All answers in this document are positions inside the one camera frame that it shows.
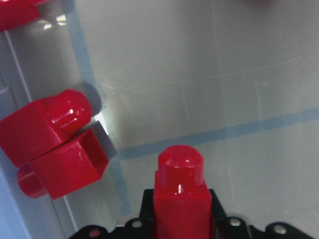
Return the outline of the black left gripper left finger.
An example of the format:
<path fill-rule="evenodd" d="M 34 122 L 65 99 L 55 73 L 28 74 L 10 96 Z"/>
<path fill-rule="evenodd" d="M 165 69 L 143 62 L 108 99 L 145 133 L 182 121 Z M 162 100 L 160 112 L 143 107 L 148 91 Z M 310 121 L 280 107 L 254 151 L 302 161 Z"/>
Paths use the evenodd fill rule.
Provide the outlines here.
<path fill-rule="evenodd" d="M 154 203 L 153 203 L 154 190 L 145 189 L 142 198 L 139 217 L 150 222 L 154 221 Z"/>

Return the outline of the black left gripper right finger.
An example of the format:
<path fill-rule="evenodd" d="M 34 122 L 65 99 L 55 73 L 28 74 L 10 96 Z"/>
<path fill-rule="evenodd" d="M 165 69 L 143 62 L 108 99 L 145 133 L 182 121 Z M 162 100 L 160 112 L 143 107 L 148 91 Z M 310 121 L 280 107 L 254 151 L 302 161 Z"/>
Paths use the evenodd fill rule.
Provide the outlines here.
<path fill-rule="evenodd" d="M 209 189 L 210 195 L 212 197 L 212 203 L 211 203 L 211 214 L 212 218 L 216 223 L 223 221 L 227 218 L 226 212 L 224 208 L 222 207 L 215 191 L 213 189 Z"/>

